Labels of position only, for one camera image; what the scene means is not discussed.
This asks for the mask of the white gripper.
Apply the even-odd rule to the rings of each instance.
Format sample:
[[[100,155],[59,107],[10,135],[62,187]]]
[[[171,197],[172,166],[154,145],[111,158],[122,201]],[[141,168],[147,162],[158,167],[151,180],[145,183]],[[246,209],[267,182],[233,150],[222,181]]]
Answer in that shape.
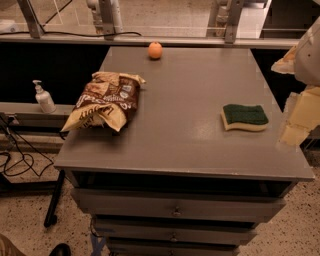
[[[320,125],[320,17],[271,70],[280,74],[295,74],[307,85],[301,93],[292,92],[286,100],[279,141],[299,146]]]

